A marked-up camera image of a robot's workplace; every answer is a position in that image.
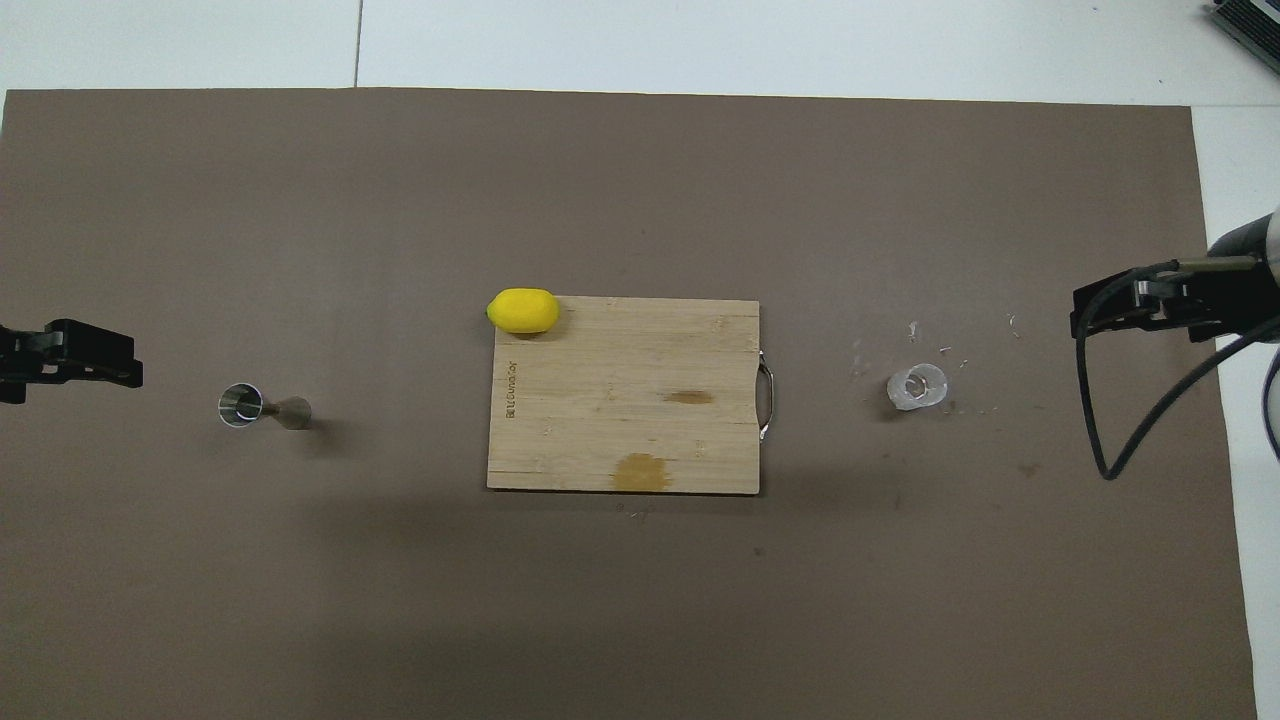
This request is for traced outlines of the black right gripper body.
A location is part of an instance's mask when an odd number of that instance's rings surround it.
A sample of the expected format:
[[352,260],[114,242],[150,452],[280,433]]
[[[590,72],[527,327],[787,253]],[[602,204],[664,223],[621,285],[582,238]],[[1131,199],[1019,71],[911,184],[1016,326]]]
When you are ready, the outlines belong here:
[[1170,281],[1179,291],[1166,318],[1184,327],[1192,343],[1248,334],[1279,314],[1277,281],[1265,266],[1180,272]]

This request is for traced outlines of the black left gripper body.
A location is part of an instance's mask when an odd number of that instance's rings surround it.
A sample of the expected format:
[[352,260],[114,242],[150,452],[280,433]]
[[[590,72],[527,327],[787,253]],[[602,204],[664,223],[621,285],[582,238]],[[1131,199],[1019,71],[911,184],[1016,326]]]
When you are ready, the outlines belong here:
[[50,332],[46,325],[41,331],[15,331],[1,327],[1,402],[24,404],[28,386],[45,386],[45,355],[42,350],[32,348],[31,343],[44,338]]

